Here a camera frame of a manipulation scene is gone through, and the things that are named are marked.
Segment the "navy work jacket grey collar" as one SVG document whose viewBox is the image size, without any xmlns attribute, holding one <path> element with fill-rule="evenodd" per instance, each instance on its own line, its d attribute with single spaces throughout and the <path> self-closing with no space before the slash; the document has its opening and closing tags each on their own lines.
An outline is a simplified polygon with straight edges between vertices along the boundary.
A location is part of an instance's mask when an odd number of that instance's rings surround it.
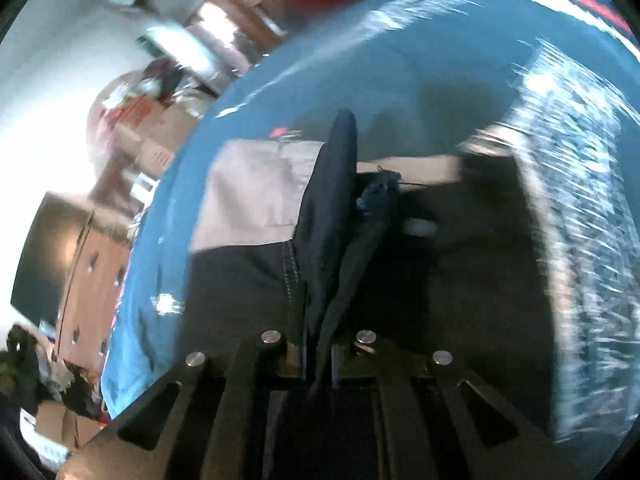
<svg viewBox="0 0 640 480">
<path fill-rule="evenodd" d="M 317 141 L 236 139 L 208 167 L 180 350 L 230 353 L 278 330 L 329 382 L 334 344 L 372 330 L 465 360 L 538 426 L 552 419 L 554 337 L 515 157 L 360 162 L 349 112 Z"/>
</svg>

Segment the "pile of mixed clothes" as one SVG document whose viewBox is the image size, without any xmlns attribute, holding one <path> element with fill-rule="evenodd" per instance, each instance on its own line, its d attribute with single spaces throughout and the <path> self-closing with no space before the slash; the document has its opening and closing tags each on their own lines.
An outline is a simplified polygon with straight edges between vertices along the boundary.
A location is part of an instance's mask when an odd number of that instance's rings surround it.
<svg viewBox="0 0 640 480">
<path fill-rule="evenodd" d="M 1 394 L 32 415 L 46 401 L 62 403 L 90 419 L 103 415 L 94 378 L 55 358 L 32 332 L 18 324 L 9 330 L 6 348 L 1 351 Z"/>
</svg>

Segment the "wooden drawer dresser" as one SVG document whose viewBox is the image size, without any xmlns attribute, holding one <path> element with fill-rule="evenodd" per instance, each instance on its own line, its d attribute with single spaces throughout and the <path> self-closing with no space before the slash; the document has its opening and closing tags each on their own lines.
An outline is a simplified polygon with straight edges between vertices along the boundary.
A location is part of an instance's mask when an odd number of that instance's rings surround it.
<svg viewBox="0 0 640 480">
<path fill-rule="evenodd" d="M 56 355 L 99 376 L 130 247 L 90 224 L 80 239 L 56 323 Z"/>
</svg>

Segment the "black television screen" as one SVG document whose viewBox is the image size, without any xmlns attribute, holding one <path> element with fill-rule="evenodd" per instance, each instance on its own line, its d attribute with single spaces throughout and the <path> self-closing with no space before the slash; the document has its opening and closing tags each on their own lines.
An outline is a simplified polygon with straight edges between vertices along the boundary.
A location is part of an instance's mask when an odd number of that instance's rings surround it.
<svg viewBox="0 0 640 480">
<path fill-rule="evenodd" d="M 18 262 L 11 304 L 32 324 L 54 325 L 91 214 L 61 196 L 40 203 Z"/>
</svg>

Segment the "upper cardboard box red print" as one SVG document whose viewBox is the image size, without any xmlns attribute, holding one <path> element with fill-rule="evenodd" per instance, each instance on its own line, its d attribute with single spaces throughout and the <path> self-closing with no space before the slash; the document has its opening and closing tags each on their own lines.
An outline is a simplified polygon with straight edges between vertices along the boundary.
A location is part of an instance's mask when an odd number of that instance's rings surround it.
<svg viewBox="0 0 640 480">
<path fill-rule="evenodd" d="M 198 118 L 178 103 L 167 104 L 144 88 L 140 70 L 117 77 L 98 94 L 88 115 L 92 144 L 122 152 L 158 179 L 198 125 Z"/>
</svg>

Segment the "blue patterned bed sheet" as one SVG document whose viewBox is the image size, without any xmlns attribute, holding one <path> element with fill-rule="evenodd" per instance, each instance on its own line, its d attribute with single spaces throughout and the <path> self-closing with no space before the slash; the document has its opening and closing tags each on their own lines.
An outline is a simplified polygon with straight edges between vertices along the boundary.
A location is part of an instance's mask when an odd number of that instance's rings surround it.
<svg viewBox="0 0 640 480">
<path fill-rule="evenodd" d="M 323 142 L 344 111 L 360 162 L 462 148 L 515 157 L 553 322 L 552 419 L 534 424 L 577 479 L 597 478 L 639 423 L 639 46 L 610 0 L 360 0 L 235 81 L 160 180 L 134 240 L 102 376 L 111 418 L 203 352 L 177 338 L 220 148 Z M 349 427 L 363 400 L 332 385 L 333 346 L 321 389 L 295 346 L 299 378 L 272 410 L 268 479 L 378 478 Z"/>
</svg>

